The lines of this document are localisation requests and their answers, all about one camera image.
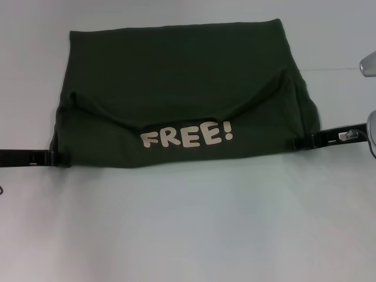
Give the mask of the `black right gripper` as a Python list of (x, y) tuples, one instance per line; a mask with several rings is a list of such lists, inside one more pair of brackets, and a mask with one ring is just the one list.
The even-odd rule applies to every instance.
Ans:
[(313, 135), (293, 139), (294, 149), (313, 149), (314, 147), (327, 147), (346, 145), (367, 141), (367, 124), (342, 126), (333, 129), (321, 130)]

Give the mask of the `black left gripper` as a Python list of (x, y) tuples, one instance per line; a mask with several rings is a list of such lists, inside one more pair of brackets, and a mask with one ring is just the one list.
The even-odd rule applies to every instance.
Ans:
[(48, 150), (6, 150), (0, 149), (0, 167), (72, 166), (69, 153)]

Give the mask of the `dark green shirt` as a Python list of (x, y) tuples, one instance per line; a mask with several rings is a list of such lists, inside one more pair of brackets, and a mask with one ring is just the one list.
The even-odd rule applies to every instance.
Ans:
[(69, 34), (51, 148), (136, 168), (287, 153), (320, 118), (279, 19)]

